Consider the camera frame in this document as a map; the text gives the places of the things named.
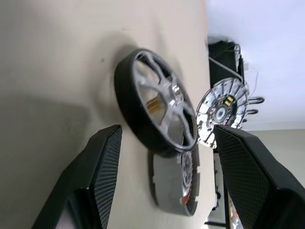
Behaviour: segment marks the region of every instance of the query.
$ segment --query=carbon fiber texture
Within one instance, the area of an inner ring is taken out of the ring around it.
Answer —
[[[244,228],[254,228],[271,187],[240,139],[217,132],[217,145],[224,181]]]
[[[106,141],[102,162],[94,183],[94,197],[103,229],[107,229],[120,157],[122,130],[115,131]]]

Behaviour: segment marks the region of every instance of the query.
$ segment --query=black object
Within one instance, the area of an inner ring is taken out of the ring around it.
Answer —
[[[166,61],[150,50],[137,49],[125,57],[117,65],[114,73],[115,93],[124,118],[135,135],[152,152],[156,152],[162,156],[175,156],[179,152],[194,150],[197,141],[189,147],[185,146],[184,149],[181,149],[167,141],[147,114],[136,89],[133,66],[135,61],[141,61],[153,71],[156,71],[156,67],[152,66],[146,56],[142,55],[142,52],[148,52],[153,56],[155,64],[158,65],[158,68],[161,69],[166,78],[170,78],[173,73],[172,68],[166,63]],[[186,94],[183,96],[186,101],[189,101]],[[193,134],[193,138],[197,139],[198,133],[195,115],[193,120],[187,116],[186,119],[191,133]]]
[[[251,109],[246,111],[246,115],[255,115],[258,113],[258,110],[256,109]]]
[[[245,229],[304,229],[305,189],[258,137],[214,129],[224,182]]]
[[[265,99],[263,97],[251,97],[248,99],[249,105],[251,104],[262,104],[265,102]]]
[[[215,154],[219,154],[218,149],[214,149],[213,150],[213,155]],[[225,229],[231,229],[232,225],[231,225],[231,221],[230,221],[230,209],[229,209],[229,198],[228,198],[228,189],[225,186],[225,183],[223,181],[223,185],[224,185],[224,216],[225,216],[225,221],[223,222],[215,222],[215,221],[206,221],[204,224],[206,225],[211,225],[211,226],[217,226],[217,227],[221,227],[221,228],[225,228]]]
[[[236,72],[236,58],[235,58],[235,47],[237,46],[234,42],[217,42],[215,44],[209,45],[209,56],[224,66],[230,68]],[[244,76],[244,64],[242,59],[239,59],[239,63],[242,65],[238,66],[238,73],[243,77]],[[212,61],[209,61],[210,64],[210,86],[213,87],[218,81],[221,81],[226,78],[236,78],[236,76],[226,69],[218,66]]]
[[[32,229],[106,229],[116,186],[122,128],[100,130],[67,166]]]

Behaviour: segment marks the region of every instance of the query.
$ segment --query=spoked chrome disc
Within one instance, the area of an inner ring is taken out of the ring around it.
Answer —
[[[193,175],[193,162],[192,162],[192,153],[187,152],[182,155],[182,171],[183,171],[183,196],[187,196],[191,183],[192,183],[192,175]]]
[[[132,74],[142,107],[163,138],[180,152],[197,142],[195,112],[172,68],[157,54],[139,51]]]
[[[215,149],[215,125],[241,128],[249,89],[237,78],[219,81],[202,98],[197,108],[199,143]]]

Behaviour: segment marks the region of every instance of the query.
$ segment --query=ceiling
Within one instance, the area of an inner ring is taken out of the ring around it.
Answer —
[[[208,35],[241,45],[251,105],[246,130],[305,129],[305,1],[206,0]]]

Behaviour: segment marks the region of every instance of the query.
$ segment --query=table surface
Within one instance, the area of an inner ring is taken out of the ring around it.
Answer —
[[[63,169],[113,124],[123,136],[108,228],[201,228],[215,198],[212,150],[200,146],[195,216],[161,211],[147,149],[119,111],[113,70],[135,47],[151,49],[196,109],[210,87],[204,1],[1,1],[0,17],[0,228],[30,228]]]

